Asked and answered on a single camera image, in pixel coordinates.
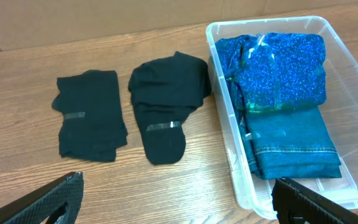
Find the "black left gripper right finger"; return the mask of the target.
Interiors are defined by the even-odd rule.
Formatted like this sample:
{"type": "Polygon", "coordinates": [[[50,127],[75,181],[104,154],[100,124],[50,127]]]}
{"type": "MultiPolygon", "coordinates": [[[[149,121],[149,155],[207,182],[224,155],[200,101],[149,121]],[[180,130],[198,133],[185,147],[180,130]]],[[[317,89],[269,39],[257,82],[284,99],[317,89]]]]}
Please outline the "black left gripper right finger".
{"type": "Polygon", "coordinates": [[[280,224],[358,224],[358,215],[283,177],[275,180],[273,210],[280,224]]]}

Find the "blue sparkly garment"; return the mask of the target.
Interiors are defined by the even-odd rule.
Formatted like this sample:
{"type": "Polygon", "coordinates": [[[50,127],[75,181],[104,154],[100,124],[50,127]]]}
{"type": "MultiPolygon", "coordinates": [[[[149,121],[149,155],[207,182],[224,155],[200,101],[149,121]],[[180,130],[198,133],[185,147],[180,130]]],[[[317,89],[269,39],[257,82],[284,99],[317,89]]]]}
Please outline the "blue sparkly garment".
{"type": "Polygon", "coordinates": [[[326,101],[326,47],[320,35],[240,35],[220,39],[215,46],[238,110],[265,114],[326,101]]]}

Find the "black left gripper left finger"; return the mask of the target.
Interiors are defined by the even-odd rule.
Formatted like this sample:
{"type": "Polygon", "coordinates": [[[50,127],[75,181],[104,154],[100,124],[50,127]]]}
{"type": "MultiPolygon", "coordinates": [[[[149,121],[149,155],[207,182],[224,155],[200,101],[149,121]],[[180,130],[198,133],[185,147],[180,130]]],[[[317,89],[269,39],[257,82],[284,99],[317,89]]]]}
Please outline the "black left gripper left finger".
{"type": "Polygon", "coordinates": [[[0,208],[0,223],[74,224],[83,199],[81,172],[69,172],[0,208]]]}

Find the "blue jeans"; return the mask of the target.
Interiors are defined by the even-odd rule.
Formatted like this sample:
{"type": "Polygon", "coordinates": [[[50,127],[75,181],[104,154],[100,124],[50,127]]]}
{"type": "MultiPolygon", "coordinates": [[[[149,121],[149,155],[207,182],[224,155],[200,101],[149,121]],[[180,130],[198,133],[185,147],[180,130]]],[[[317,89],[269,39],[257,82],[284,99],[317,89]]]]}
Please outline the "blue jeans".
{"type": "Polygon", "coordinates": [[[235,110],[251,173],[269,180],[341,178],[341,161],[317,107],[246,114],[235,110]]]}

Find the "black sock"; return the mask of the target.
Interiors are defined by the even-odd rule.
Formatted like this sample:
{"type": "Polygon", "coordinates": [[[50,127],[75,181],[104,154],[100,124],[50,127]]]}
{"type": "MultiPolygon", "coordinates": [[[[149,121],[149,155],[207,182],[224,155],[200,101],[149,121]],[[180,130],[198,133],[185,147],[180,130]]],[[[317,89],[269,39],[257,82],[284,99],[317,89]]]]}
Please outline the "black sock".
{"type": "Polygon", "coordinates": [[[135,68],[128,89],[149,162],[178,162],[186,148],[182,124],[211,94],[207,63],[175,52],[135,68]]]}
{"type": "Polygon", "coordinates": [[[61,112],[59,154],[97,162],[116,160],[116,149],[127,144],[117,73],[88,70],[57,79],[59,94],[52,108],[61,112]]]}

